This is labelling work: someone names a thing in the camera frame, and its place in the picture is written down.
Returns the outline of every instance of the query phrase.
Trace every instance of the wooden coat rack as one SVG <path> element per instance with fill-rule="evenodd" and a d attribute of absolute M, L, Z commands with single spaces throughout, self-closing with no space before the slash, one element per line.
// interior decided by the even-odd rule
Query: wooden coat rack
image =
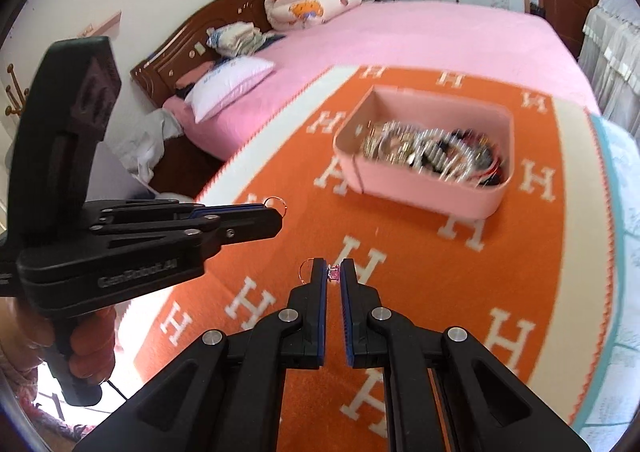
<path fill-rule="evenodd" d="M 4 114 L 6 116 L 9 115 L 18 115 L 21 116 L 24 111 L 24 105 L 27 102 L 27 97 L 29 95 L 29 88 L 24 89 L 24 93 L 20 90 L 20 85 L 18 84 L 18 79 L 15 77 L 14 65 L 9 64 L 6 67 L 6 72 L 11 75 L 11 80 L 14 81 L 15 91 L 18 93 L 18 98 L 16 99 L 14 96 L 14 92 L 11 89 L 11 86 L 7 86 L 4 88 L 6 91 L 9 100 L 11 100 L 12 106 L 7 106 L 4 110 Z"/>

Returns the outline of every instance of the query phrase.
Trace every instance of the folded blanket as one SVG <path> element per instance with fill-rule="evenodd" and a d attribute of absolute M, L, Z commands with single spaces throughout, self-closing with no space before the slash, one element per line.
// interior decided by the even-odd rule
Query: folded blanket
<path fill-rule="evenodd" d="M 207 35 L 207 46 L 223 57 L 253 55 L 266 39 L 253 23 L 243 22 L 232 23 L 222 28 L 209 28 Z"/>
<path fill-rule="evenodd" d="M 321 25 L 358 6 L 362 0 L 265 0 L 267 19 L 276 30 Z"/>

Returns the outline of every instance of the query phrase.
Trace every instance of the wall shelf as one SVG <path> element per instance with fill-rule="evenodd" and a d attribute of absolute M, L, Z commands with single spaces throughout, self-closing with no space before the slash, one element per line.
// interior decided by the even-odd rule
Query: wall shelf
<path fill-rule="evenodd" d="M 87 26 L 82 32 L 78 34 L 79 38 L 90 38 L 95 36 L 101 36 L 112 26 L 117 25 L 122 17 L 122 10 L 118 10 L 113 16 L 106 21 L 100 23 L 94 28 L 93 25 Z"/>

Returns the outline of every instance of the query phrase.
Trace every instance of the pink gemstone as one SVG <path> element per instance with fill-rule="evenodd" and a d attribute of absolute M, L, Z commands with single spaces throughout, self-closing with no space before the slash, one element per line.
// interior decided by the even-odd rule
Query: pink gemstone
<path fill-rule="evenodd" d="M 330 283 L 340 282 L 340 266 L 329 267 L 329 282 Z"/>

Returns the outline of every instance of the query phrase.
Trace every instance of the wooden headboard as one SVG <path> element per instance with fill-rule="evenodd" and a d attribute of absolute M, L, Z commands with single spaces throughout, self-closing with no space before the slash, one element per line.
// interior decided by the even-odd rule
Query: wooden headboard
<path fill-rule="evenodd" d="M 130 71 L 133 80 L 157 107 L 174 94 L 175 81 L 207 60 L 220 58 L 207 47 L 207 28 L 244 21 L 263 32 L 271 30 L 264 0 L 215 0 L 175 30 L 147 59 Z"/>

